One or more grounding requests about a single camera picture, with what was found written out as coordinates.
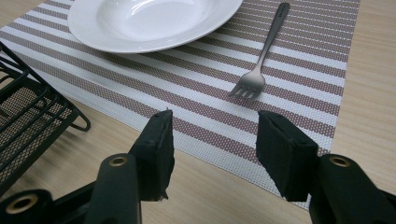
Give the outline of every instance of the black wire rack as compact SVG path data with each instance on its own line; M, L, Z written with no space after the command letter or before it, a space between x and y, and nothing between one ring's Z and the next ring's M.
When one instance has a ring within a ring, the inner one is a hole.
M87 132L91 123L0 42L0 196L69 126Z

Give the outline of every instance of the woven placemat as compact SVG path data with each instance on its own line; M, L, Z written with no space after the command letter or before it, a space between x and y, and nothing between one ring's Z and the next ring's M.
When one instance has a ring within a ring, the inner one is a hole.
M257 62L279 3L244 1L214 33L146 54L120 56L78 42L67 26L69 0L39 5L3 27L0 40L62 94L138 131L172 109L177 149L279 195L255 157L257 111L290 119L319 154L331 150L359 0L290 1L262 68L265 92L254 103L227 97Z

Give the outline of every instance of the metal fork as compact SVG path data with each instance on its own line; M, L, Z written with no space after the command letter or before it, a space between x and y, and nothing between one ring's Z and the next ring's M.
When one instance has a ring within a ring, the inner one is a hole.
M235 95L236 97L243 97L244 100L253 101L260 95L260 93L262 93L262 89L265 85L265 79L262 76L262 63L264 62L269 48L274 42L277 32L282 26L283 20L285 20L286 16L288 15L289 9L289 3L281 3L279 5L256 67L252 71L241 76L233 90L228 93L228 96Z

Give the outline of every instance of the table surface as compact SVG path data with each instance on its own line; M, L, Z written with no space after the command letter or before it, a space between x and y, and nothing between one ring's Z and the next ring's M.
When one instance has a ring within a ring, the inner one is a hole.
M44 0L0 1L0 27ZM332 153L356 161L396 194L396 0L361 0ZM57 199L92 182L100 162L127 152L136 130L74 102L92 128L67 131L6 193L47 189ZM142 203L144 223L310 223L304 209L181 151L169 200Z

